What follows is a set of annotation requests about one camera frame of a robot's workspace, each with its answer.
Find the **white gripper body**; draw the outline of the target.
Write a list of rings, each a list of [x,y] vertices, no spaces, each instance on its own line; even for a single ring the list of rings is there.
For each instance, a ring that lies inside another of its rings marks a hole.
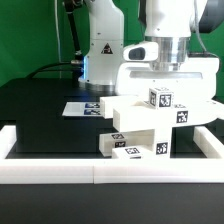
[[[154,71],[151,63],[126,62],[119,68],[115,91],[147,100],[150,88],[166,87],[174,92],[175,100],[209,100],[216,94],[218,69],[215,57],[189,58],[174,71]]]

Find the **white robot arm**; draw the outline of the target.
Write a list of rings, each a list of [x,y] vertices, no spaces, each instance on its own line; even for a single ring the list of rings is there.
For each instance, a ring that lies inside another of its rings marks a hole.
[[[89,11],[90,50],[79,84],[95,91],[149,97],[166,87],[181,100],[210,100],[220,60],[189,51],[192,34],[210,33],[224,22],[224,0],[139,0],[144,39],[123,45],[124,15],[112,0],[84,0]]]

